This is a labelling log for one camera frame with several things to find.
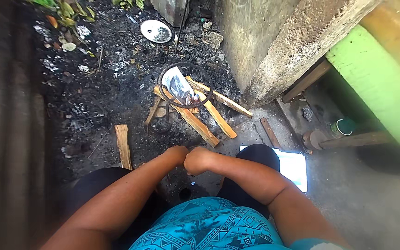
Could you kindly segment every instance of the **dirt ground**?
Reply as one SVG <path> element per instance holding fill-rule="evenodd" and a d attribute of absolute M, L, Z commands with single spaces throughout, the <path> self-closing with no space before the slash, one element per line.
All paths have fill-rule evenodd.
<path fill-rule="evenodd" d="M 211 30 L 203 29 L 204 22 L 196 8 L 189 14 L 175 54 L 173 38 L 178 28 L 170 27 L 172 39 L 164 44 L 153 43 L 140 32 L 140 23 L 145 20 L 165 22 L 152 6 L 123 10 L 110 0 L 85 3 L 96 12 L 96 21 L 78 21 L 77 28 L 86 31 L 86 27 L 90 33 L 81 34 L 87 44 L 81 43 L 74 51 L 54 47 L 55 42 L 61 44 L 58 37 L 64 35 L 66 28 L 53 28 L 38 8 L 32 23 L 37 31 L 36 56 L 43 66 L 41 91 L 47 104 L 51 139 L 48 154 L 52 156 L 52 174 L 57 185 L 99 168 L 119 166 L 114 125 L 128 125 L 134 166 L 151 160 L 172 145 L 199 136 L 176 114 L 172 114 L 169 121 L 172 128 L 166 134 L 152 134 L 143 126 L 153 105 L 153 87 L 158 75 L 172 63 L 185 61 L 199 65 L 212 78 L 218 92 L 234 100 L 240 97 L 224 52 L 202 41 L 202 32 L 219 33 L 219 30 L 215 23 Z M 183 72 L 203 81 L 196 72 L 188 69 Z M 225 119 L 237 115 L 222 104 L 216 106 Z M 203 107 L 200 119 L 210 129 L 217 126 Z M 152 126 L 160 128 L 165 124 L 168 122 L 163 118 L 156 118 Z"/>

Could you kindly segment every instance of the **metal rod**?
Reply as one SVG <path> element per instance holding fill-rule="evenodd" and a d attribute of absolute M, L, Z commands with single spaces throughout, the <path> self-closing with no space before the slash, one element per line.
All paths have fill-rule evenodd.
<path fill-rule="evenodd" d="M 186 16 L 186 9 L 188 8 L 188 4 L 189 4 L 189 0 L 186 0 L 186 2 L 184 3 L 183 18 L 181 19 L 180 29 L 178 30 L 177 41 L 175 41 L 175 52 L 174 52 L 175 54 L 177 54 L 178 42 L 180 41 L 180 34 L 181 34 L 181 30 L 183 29 L 184 17 Z"/>

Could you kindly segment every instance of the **wooden post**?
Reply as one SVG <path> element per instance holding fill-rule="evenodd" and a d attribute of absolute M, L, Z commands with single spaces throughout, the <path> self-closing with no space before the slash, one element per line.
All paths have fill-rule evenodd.
<path fill-rule="evenodd" d="M 291 101 L 300 92 L 308 88 L 311 84 L 322 77 L 331 68 L 331 63 L 326 59 L 323 60 L 315 69 L 313 69 L 306 77 L 304 77 L 294 88 L 292 88 L 286 95 L 282 98 L 284 103 Z"/>
<path fill-rule="evenodd" d="M 349 147 L 349 146 L 365 146 L 373 144 L 382 144 L 391 142 L 392 137 L 386 131 L 370 132 L 352 136 L 345 136 L 339 139 L 323 141 L 319 146 L 326 150 L 331 148 Z"/>

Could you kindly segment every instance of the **hand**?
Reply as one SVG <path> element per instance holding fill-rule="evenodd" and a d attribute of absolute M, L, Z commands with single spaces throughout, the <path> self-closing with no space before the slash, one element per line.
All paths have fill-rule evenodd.
<path fill-rule="evenodd" d="M 186 168 L 190 175 L 199 175 L 209 170 L 210 163 L 213 162 L 212 159 L 216 155 L 217 153 L 211 152 L 202 147 L 196 147 L 187 154 L 183 163 L 184 168 Z"/>
<path fill-rule="evenodd" d="M 168 148 L 164 154 L 168 155 L 171 160 L 174 160 L 177 165 L 184 162 L 189 150 L 184 146 L 173 146 Z"/>

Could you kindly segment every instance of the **dry leaf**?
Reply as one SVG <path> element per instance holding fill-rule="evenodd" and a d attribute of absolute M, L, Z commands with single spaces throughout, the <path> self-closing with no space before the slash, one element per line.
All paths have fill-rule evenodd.
<path fill-rule="evenodd" d="M 56 19 L 52 16 L 46 16 L 47 20 L 49 20 L 49 23 L 52 24 L 54 28 L 58 28 L 58 23 L 56 22 Z"/>

